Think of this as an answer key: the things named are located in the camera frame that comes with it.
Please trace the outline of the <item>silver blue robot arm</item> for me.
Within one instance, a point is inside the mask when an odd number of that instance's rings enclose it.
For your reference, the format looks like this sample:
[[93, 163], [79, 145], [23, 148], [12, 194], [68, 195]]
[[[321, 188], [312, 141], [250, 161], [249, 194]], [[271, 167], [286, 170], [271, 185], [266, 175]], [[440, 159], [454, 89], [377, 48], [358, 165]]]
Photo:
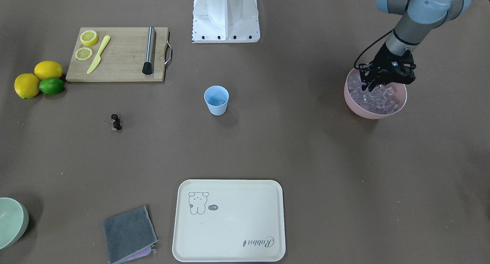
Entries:
[[378, 85], [408, 85], [415, 80], [413, 51], [429, 32], [468, 10], [472, 0], [376, 0], [380, 11], [401, 15], [367, 65], [359, 68], [362, 90]]

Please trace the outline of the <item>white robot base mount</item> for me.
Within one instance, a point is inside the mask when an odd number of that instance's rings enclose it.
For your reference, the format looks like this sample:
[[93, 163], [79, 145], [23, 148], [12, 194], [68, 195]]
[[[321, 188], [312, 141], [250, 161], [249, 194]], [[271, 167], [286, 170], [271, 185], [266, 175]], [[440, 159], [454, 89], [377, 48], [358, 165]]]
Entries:
[[194, 0], [193, 4], [193, 43], [260, 41], [257, 0]]

